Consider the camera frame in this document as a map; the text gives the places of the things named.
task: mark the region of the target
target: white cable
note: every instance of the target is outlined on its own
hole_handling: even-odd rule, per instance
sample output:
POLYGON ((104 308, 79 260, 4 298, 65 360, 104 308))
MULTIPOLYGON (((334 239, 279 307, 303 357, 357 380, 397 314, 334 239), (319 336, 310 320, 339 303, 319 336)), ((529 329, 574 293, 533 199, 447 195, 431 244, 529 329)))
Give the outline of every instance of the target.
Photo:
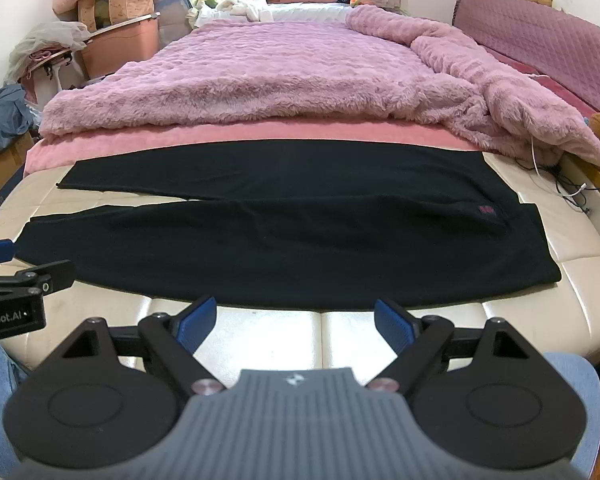
MULTIPOLYGON (((544 180, 542 179, 542 175, 540 175, 540 170, 538 169, 538 164, 536 163, 536 150, 534 148, 534 136, 531 136, 531 157, 534 160, 534 168, 536 168, 536 174, 538 175, 538 179, 540 179, 540 182, 544 182, 544 180)), ((565 194, 562 194, 560 191, 553 190, 553 189, 547 188, 545 186, 540 186, 540 184, 538 182, 536 182, 536 186, 538 186, 541 189, 544 189, 545 191, 548 191, 549 193, 561 196, 562 198, 573 198, 574 196, 582 193, 585 190, 585 188, 587 187, 587 184, 586 183, 582 184, 582 186, 580 186, 579 190, 577 190, 575 193, 571 193, 570 195, 565 195, 565 194)))

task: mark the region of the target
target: storage box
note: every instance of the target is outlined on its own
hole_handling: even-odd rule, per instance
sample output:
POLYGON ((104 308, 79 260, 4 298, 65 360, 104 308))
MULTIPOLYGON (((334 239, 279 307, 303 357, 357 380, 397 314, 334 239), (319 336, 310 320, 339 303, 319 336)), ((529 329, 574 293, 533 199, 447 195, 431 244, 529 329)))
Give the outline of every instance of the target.
POLYGON ((89 79, 113 74, 129 61, 151 59, 160 50, 159 15, 142 16, 93 34, 80 51, 89 79))
POLYGON ((0 153, 0 206, 22 179, 27 152, 33 146, 33 139, 27 132, 0 153))

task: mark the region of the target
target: pink storage box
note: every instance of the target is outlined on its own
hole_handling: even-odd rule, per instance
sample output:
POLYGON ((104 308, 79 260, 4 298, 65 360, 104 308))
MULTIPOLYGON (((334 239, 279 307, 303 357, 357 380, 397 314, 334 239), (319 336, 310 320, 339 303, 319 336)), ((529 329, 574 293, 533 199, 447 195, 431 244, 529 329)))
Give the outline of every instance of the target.
POLYGON ((129 61, 145 61, 160 50, 159 12, 98 30, 82 59, 90 79, 113 74, 129 61))

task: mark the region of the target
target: pink quilted cover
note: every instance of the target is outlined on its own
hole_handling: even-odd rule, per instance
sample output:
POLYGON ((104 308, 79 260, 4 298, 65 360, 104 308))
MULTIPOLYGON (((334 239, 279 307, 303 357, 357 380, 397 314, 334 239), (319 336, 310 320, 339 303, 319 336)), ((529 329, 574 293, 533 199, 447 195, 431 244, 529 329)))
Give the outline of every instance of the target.
POLYGON ((454 25, 600 111, 600 27, 525 0, 459 0, 454 25))

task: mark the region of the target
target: pink fluffy blanket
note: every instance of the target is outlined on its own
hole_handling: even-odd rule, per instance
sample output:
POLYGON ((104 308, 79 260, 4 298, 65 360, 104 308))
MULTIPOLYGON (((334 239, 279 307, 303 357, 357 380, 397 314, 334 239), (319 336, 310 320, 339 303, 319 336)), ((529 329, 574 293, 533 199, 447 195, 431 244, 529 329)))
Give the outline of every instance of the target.
POLYGON ((445 23, 362 6, 346 27, 213 22, 103 82, 60 92, 43 136, 154 124, 367 116, 441 123, 480 149, 600 166, 578 111, 445 23))

